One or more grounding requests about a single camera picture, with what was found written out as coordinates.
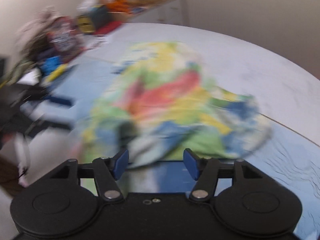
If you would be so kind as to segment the tie-dye multicolour garment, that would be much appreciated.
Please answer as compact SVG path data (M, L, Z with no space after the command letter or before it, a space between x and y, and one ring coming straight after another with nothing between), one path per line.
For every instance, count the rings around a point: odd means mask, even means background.
M237 159L271 135L251 95L219 87L198 52L181 42L139 42L115 63L116 78L83 124L82 159L128 149L130 167L200 156Z

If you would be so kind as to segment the pile of dark clothes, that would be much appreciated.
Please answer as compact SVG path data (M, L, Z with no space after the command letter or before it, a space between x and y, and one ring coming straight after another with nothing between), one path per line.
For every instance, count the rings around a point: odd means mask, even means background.
M54 48L48 42L47 32L59 17L63 16L53 7L47 7L39 12L32 21L18 29L15 49L19 61L10 72L5 74L10 85L16 83L27 71L43 65L47 59L57 56Z

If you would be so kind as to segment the red snack bag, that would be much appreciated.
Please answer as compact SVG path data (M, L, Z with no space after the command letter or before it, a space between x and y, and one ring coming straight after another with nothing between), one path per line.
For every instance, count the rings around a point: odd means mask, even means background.
M67 16L57 18L47 32L47 39L62 63L69 63L84 51L81 33Z

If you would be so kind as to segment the red flat book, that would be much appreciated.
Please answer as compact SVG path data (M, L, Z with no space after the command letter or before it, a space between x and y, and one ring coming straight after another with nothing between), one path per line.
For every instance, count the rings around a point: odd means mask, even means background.
M117 28L119 28L122 25L123 25L123 23L121 21L112 21L112 22L106 24L105 26L99 28L98 30L96 30L94 32L94 35L106 35L112 31L116 30Z

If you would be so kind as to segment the light blue bed sheet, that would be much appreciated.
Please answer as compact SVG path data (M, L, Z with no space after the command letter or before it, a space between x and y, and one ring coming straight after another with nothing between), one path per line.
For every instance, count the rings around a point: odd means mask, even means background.
M319 80L291 61L254 44L196 28L127 23L110 33L108 43L75 59L75 71L57 88L75 98L72 108L44 102L33 116L82 124L86 100L77 84L94 86L90 98L115 78L114 63L136 42L179 41L198 51L205 71L221 87L256 97L271 122L271 139L246 160L292 190L303 204L296 227L301 239L319 237Z

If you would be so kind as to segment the dark green round container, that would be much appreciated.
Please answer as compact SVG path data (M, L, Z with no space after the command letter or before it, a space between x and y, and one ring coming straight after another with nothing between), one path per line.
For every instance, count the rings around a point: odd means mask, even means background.
M104 4L95 5L89 12L76 18L78 28L83 34L93 34L112 21L112 15Z

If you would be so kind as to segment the white drawer cabinet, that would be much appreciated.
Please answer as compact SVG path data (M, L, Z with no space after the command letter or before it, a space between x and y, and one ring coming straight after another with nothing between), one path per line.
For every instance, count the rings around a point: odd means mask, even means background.
M168 0L130 16L128 23L159 23L190 26L186 0Z

